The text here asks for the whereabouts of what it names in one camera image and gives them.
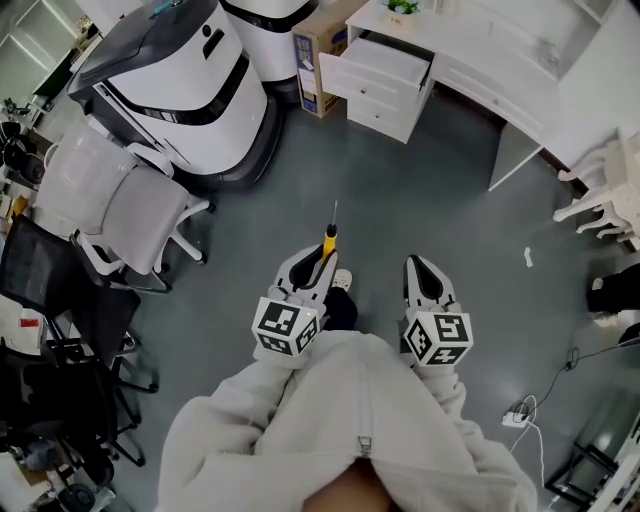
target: open drawer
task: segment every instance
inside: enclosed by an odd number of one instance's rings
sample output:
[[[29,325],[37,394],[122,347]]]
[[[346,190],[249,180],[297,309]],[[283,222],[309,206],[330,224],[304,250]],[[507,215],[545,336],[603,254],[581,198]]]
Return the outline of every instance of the open drawer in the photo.
[[[408,53],[357,38],[340,57],[320,54],[322,89],[341,98],[406,110],[415,105],[429,65]]]

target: marker cube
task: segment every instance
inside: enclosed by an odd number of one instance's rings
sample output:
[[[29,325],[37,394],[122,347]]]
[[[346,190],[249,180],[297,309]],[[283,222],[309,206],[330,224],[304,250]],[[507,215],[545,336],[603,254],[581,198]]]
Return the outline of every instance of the marker cube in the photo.
[[[418,311],[404,338],[420,366],[454,366],[473,346],[466,313]]]
[[[262,297],[251,330],[265,350],[298,357],[320,332],[318,311]]]

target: black pants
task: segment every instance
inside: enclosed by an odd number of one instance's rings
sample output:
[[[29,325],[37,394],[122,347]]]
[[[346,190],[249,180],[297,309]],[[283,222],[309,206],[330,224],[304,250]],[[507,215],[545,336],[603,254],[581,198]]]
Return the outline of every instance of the black pants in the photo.
[[[329,320],[324,324],[325,331],[353,331],[358,319],[358,308],[342,288],[331,288],[324,300],[325,313]]]
[[[589,311],[616,314],[640,309],[640,264],[603,279],[600,290],[587,292]]]

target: screwdriver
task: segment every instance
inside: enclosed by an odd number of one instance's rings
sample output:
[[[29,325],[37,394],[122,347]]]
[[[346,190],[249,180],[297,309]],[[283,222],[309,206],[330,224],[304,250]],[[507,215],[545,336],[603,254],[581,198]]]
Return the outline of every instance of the screwdriver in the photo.
[[[338,226],[336,226],[336,213],[338,212],[338,201],[333,206],[333,219],[331,224],[327,226],[327,232],[324,234],[324,249],[322,251],[322,263],[324,263],[332,251],[336,249],[336,241],[338,240]]]

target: cardboard box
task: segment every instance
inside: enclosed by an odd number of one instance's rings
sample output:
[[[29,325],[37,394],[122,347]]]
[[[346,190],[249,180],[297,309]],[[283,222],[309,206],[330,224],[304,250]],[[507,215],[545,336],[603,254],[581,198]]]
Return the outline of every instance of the cardboard box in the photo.
[[[298,65],[298,86],[302,108],[323,118],[340,100],[322,90],[319,53],[341,55],[347,49],[345,21],[367,0],[338,0],[317,9],[293,27],[293,44]]]

